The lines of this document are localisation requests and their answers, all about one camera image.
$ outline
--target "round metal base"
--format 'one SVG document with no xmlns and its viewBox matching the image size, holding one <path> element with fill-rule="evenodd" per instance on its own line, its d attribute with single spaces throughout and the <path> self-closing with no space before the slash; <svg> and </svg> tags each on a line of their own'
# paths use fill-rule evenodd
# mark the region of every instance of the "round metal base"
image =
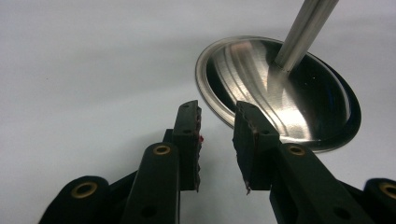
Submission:
<svg viewBox="0 0 396 224">
<path fill-rule="evenodd" d="M 361 125 L 352 89 L 329 65 L 307 53 L 291 73 L 273 61 L 282 42 L 256 36 L 222 39 L 198 59 L 196 81 L 209 106 L 233 127 L 237 101 L 258 106 L 281 135 L 315 151 L 349 142 Z"/>
</svg>

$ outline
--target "silver cylinder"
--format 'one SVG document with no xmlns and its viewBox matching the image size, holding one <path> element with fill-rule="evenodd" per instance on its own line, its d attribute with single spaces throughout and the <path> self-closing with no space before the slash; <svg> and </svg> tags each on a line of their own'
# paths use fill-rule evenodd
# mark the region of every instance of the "silver cylinder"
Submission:
<svg viewBox="0 0 396 224">
<path fill-rule="evenodd" d="M 338 0 L 305 0 L 275 63 L 290 72 L 308 52 Z"/>
</svg>

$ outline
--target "metal handle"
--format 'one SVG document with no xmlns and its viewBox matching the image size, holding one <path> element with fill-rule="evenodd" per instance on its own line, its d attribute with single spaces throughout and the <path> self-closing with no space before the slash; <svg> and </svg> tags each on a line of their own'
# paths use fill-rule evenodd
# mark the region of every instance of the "metal handle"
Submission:
<svg viewBox="0 0 396 224">
<path fill-rule="evenodd" d="M 290 72 L 308 52 L 338 0 L 305 0 L 275 63 Z"/>
</svg>

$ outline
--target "white surface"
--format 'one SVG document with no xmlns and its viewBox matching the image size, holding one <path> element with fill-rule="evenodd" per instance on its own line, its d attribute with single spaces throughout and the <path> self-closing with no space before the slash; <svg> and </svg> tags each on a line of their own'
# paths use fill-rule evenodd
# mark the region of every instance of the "white surface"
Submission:
<svg viewBox="0 0 396 224">
<path fill-rule="evenodd" d="M 246 196 L 233 131 L 200 96 L 199 54 L 228 36 L 284 40 L 300 1 L 0 1 L 0 223 L 37 223 L 82 175 L 137 169 L 177 107 L 203 109 L 200 192 L 181 223 L 275 223 L 267 192 Z M 396 2 L 340 1 L 309 50 L 361 103 L 345 147 L 319 154 L 339 179 L 396 179 Z"/>
</svg>

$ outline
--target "metal pole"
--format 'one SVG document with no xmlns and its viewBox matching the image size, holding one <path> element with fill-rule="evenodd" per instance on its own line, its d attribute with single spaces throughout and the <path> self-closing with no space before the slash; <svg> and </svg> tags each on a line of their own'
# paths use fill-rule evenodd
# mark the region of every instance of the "metal pole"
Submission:
<svg viewBox="0 0 396 224">
<path fill-rule="evenodd" d="M 290 72 L 308 52 L 338 0 L 305 0 L 275 63 Z"/>
</svg>

